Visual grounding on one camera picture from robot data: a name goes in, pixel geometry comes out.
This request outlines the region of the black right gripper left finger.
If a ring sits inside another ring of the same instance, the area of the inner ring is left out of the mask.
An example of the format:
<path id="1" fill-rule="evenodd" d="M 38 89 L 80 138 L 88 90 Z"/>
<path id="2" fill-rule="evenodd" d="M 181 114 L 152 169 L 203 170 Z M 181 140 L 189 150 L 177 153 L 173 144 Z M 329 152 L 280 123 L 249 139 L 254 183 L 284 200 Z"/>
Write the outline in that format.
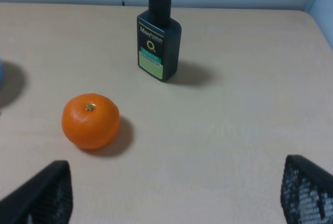
<path id="1" fill-rule="evenodd" d="M 1 200 L 1 223 L 69 223 L 70 165 L 56 160 Z"/>

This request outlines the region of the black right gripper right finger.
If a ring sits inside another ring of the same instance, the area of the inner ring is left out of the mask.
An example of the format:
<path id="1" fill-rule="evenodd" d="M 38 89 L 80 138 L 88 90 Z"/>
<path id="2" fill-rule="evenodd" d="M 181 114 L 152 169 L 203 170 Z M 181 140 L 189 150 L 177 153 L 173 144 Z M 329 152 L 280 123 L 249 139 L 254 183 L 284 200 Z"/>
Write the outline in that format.
<path id="1" fill-rule="evenodd" d="M 286 223 L 332 223 L 332 174 L 301 155 L 287 155 L 280 203 Z"/>

